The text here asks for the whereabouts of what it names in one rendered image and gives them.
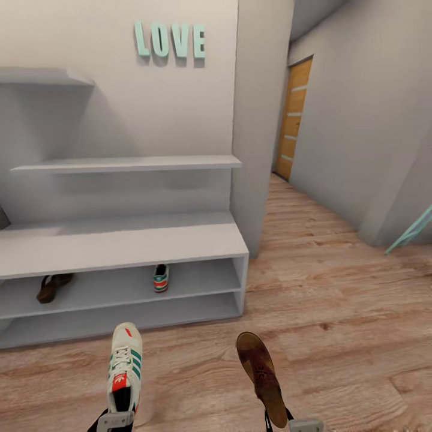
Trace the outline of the sandal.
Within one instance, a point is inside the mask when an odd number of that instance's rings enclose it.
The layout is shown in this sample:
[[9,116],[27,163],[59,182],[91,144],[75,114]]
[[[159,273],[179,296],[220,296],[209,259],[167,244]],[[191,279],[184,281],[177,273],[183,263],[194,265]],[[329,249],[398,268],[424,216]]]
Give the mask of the sandal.
[[240,333],[236,348],[244,370],[254,383],[257,399],[265,405],[269,419],[278,428],[287,425],[287,411],[274,365],[264,342],[255,333]]
[[41,283],[41,291],[37,296],[37,300],[40,302],[40,304],[51,303],[56,296],[56,291],[60,287],[70,283],[74,277],[74,273],[55,274],[51,278],[51,281],[45,284],[48,277],[48,275],[45,276],[43,282]]

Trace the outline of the gym shoe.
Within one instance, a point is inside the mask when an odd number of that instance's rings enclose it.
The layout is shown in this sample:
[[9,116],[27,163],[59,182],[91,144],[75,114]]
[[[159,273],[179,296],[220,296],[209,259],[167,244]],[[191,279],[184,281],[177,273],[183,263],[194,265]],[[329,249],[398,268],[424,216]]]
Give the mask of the gym shoe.
[[107,398],[110,413],[139,410],[142,387],[143,343],[130,322],[120,323],[113,333]]
[[153,273],[154,291],[164,292],[168,289],[168,277],[171,263],[156,265]]

